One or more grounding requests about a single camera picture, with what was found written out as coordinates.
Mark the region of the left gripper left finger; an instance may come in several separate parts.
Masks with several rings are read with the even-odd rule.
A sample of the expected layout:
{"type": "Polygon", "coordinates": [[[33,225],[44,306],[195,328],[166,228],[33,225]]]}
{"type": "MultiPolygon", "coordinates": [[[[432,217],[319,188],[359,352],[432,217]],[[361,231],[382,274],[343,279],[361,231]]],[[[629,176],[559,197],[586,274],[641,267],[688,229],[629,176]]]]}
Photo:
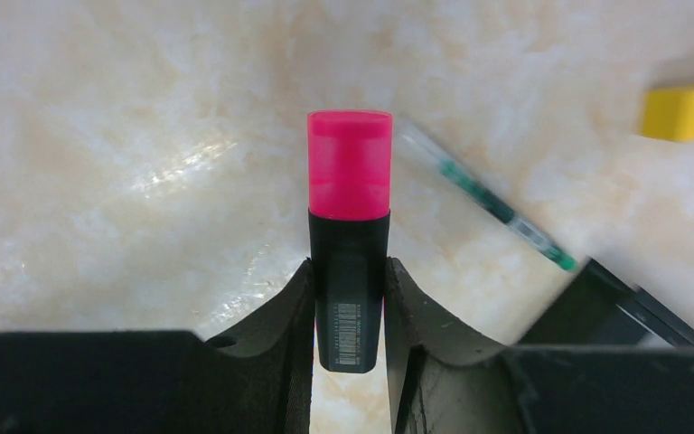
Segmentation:
{"type": "Polygon", "coordinates": [[[312,265],[219,335],[0,333],[0,433],[306,433],[312,265]]]}

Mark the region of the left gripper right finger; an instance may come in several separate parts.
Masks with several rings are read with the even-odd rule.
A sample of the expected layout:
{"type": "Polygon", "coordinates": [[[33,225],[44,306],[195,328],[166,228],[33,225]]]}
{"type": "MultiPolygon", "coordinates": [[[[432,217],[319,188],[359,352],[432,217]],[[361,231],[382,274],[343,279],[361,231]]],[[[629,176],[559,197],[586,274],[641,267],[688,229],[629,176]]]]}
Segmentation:
{"type": "Polygon", "coordinates": [[[694,346],[505,345],[389,261],[396,433],[694,433],[694,346]]]}

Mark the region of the black highlighter pink cap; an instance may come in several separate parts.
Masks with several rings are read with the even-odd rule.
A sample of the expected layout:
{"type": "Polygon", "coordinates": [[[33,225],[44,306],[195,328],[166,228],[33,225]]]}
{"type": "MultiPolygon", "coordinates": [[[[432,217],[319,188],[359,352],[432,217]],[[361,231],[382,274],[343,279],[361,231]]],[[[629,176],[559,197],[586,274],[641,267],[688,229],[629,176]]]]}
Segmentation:
{"type": "Polygon", "coordinates": [[[390,226],[393,117],[307,116],[308,225],[322,367],[367,373],[377,361],[390,226]]]}

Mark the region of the black gel pen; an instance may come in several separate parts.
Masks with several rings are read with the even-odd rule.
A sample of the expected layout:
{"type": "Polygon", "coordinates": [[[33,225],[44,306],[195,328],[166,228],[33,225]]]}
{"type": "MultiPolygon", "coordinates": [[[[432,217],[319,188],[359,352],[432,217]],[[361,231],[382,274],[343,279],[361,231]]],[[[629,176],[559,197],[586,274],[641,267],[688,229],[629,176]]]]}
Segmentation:
{"type": "Polygon", "coordinates": [[[483,210],[524,241],[542,256],[565,271],[577,267],[577,261],[546,232],[508,205],[475,178],[472,172],[423,132],[415,123],[403,120],[396,129],[399,145],[395,146],[404,157],[414,159],[449,183],[458,187],[483,210]]]}

